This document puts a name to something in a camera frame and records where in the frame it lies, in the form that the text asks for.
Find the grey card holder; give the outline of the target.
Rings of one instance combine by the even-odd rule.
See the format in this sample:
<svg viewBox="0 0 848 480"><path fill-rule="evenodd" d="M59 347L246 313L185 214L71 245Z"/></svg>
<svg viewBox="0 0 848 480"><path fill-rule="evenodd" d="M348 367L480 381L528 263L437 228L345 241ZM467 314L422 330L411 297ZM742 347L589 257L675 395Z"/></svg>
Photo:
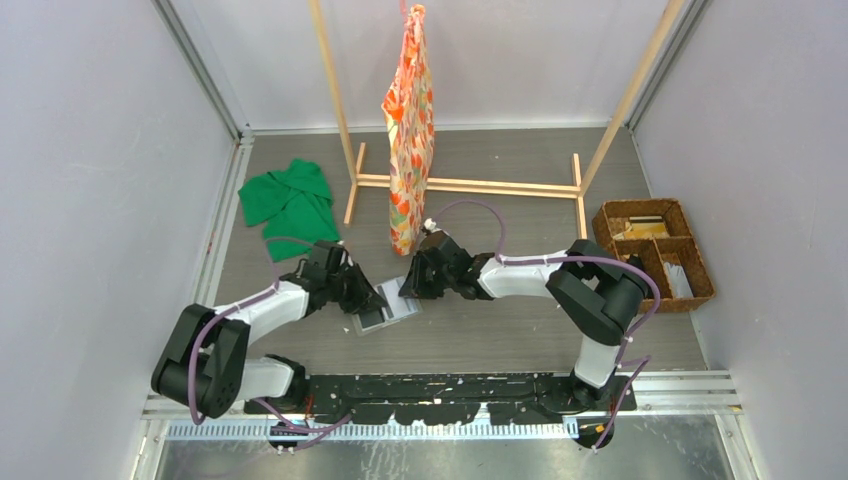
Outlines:
<svg viewBox="0 0 848 480"><path fill-rule="evenodd" d="M364 336L386 328L423 311L418 299L399 295L403 283L404 278L398 276L375 287L375 290L387 302L387 305L379 310L352 316L353 326L358 335Z"/></svg>

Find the white credit card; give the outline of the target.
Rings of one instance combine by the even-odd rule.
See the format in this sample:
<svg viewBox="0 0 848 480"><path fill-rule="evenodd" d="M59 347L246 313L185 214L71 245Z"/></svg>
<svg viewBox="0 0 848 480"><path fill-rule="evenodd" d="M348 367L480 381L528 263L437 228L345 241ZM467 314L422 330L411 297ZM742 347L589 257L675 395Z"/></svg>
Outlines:
<svg viewBox="0 0 848 480"><path fill-rule="evenodd" d="M377 292L387 302L387 305L381 309L386 323L400 321L422 311L417 299L403 298L398 295L403 281L403 277L395 277L376 286Z"/></svg>

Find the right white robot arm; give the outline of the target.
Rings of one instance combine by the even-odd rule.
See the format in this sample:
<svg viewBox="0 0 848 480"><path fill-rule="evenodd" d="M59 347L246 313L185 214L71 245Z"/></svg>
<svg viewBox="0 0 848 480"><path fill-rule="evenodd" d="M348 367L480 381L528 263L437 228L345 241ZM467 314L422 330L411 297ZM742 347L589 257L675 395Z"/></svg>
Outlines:
<svg viewBox="0 0 848 480"><path fill-rule="evenodd" d="M448 290L467 300L555 300L582 334L570 392L574 403L589 411L610 398L608 381L643 301L660 296L639 259L620 261L590 240L578 239L569 249L548 255L472 255L437 230L415 252L399 294L430 300Z"/></svg>

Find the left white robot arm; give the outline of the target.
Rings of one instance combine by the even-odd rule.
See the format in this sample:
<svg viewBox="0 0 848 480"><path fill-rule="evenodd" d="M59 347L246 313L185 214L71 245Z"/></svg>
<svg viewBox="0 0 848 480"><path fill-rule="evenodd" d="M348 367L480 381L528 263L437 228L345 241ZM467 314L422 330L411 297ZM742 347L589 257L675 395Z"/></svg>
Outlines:
<svg viewBox="0 0 848 480"><path fill-rule="evenodd" d="M218 418L239 401L296 413L308 397L304 366L275 354L251 359L248 350L328 304L361 315L381 313L388 302L342 244L319 240L295 271L261 292L228 305L185 307L153 370L151 388L188 407L195 423Z"/></svg>

